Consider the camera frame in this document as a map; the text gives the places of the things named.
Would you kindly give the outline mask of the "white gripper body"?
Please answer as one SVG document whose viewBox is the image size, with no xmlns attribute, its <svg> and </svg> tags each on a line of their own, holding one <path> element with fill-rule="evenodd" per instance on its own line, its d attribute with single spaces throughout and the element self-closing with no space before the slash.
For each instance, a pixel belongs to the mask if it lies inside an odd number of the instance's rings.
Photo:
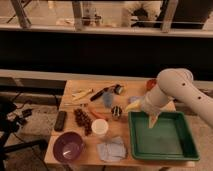
<svg viewBox="0 0 213 171">
<path fill-rule="evenodd" d="M 154 87 L 148 91 L 141 99 L 140 108 L 151 116 L 158 116 L 161 110 L 170 102 L 167 96 L 159 87 Z"/>
</svg>

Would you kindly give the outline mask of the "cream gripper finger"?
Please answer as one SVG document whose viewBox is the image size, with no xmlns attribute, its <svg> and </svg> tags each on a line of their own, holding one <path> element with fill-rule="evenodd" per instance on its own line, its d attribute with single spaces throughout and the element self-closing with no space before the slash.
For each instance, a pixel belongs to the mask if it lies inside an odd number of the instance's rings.
<svg viewBox="0 0 213 171">
<path fill-rule="evenodd" d="M 153 128 L 154 125 L 156 124 L 157 120 L 158 120 L 158 115 L 156 115 L 156 116 L 150 115 L 150 116 L 149 116 L 149 124 L 148 124 L 148 127 L 149 127 L 149 128 Z"/>
<path fill-rule="evenodd" d="M 135 111 L 135 110 L 140 110 L 141 109 L 141 100 L 137 99 L 134 102 L 130 103 L 126 108 L 125 111 Z"/>
</svg>

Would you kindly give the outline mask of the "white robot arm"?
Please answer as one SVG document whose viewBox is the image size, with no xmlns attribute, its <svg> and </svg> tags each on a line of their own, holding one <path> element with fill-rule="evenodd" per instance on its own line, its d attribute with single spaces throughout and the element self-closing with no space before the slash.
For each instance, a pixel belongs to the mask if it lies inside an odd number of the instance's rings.
<svg viewBox="0 0 213 171">
<path fill-rule="evenodd" d="M 177 99 L 194 111 L 207 125 L 213 128 L 213 98 L 193 84 L 193 74 L 188 69 L 164 69 L 157 75 L 156 85 L 144 96 L 130 103 L 125 110 L 144 111 L 154 125 L 162 108 Z"/>
</svg>

